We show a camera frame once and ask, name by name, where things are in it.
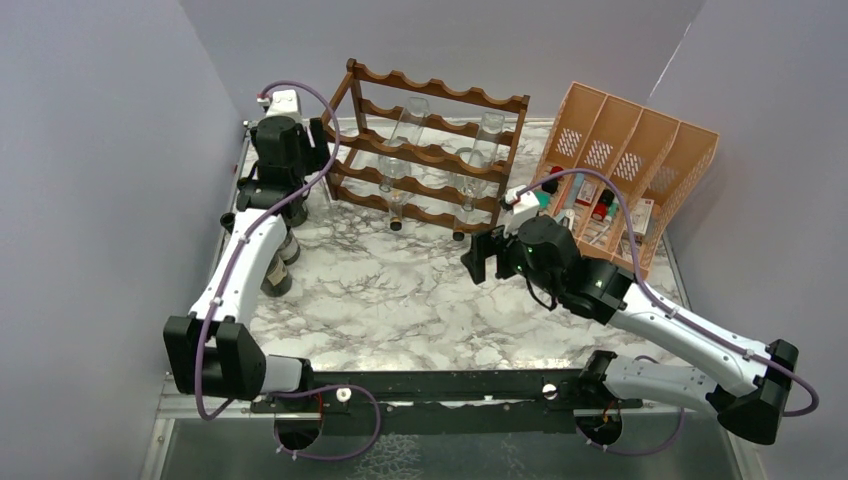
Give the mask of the green wine bottle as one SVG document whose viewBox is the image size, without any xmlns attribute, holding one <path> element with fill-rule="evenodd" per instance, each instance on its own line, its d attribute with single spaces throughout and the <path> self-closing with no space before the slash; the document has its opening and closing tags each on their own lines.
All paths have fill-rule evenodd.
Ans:
<svg viewBox="0 0 848 480">
<path fill-rule="evenodd" d="M 279 259 L 286 265 L 294 264 L 301 254 L 300 244 L 291 229 L 286 231 L 286 235 L 282 243 L 276 250 Z"/>
<path fill-rule="evenodd" d="M 281 215 L 288 228 L 296 228 L 308 219 L 308 208 L 301 200 L 293 201 L 282 208 Z"/>
<path fill-rule="evenodd" d="M 269 297 L 283 296 L 290 291 L 293 284 L 288 266 L 279 259 L 276 253 L 284 238 L 277 243 L 273 256 L 267 262 L 265 276 L 260 286 L 261 291 Z"/>
</svg>

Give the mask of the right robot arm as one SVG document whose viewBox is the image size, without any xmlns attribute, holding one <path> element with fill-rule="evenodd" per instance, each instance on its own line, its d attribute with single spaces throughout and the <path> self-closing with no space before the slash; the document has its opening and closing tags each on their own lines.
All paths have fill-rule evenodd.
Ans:
<svg viewBox="0 0 848 480">
<path fill-rule="evenodd" d="M 686 366 L 645 364 L 607 351 L 592 354 L 577 380 L 579 398 L 600 407 L 612 398 L 652 400 L 715 415 L 734 435 L 772 445 L 791 390 L 788 376 L 798 350 L 778 339 L 769 344 L 719 327 L 608 260 L 580 253 L 570 230 L 547 215 L 518 229 L 478 232 L 461 257 L 472 281 L 524 278 L 530 293 L 550 295 L 546 307 L 628 331 L 686 361 Z"/>
</svg>

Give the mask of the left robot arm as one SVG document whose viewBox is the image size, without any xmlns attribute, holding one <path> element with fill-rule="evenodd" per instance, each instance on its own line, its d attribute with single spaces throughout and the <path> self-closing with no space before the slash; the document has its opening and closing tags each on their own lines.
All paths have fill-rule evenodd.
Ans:
<svg viewBox="0 0 848 480">
<path fill-rule="evenodd" d="M 330 151 L 319 118 L 270 115 L 249 133 L 258 159 L 237 183 L 234 211 L 220 219 L 229 242 L 188 314 L 166 321 L 164 343 L 179 392 L 238 400 L 276 393 L 298 411 L 314 397 L 308 360 L 265 353 L 248 323 L 259 294 L 292 286 L 288 266 L 300 250 L 289 228 L 305 221 L 302 188 Z"/>
</svg>

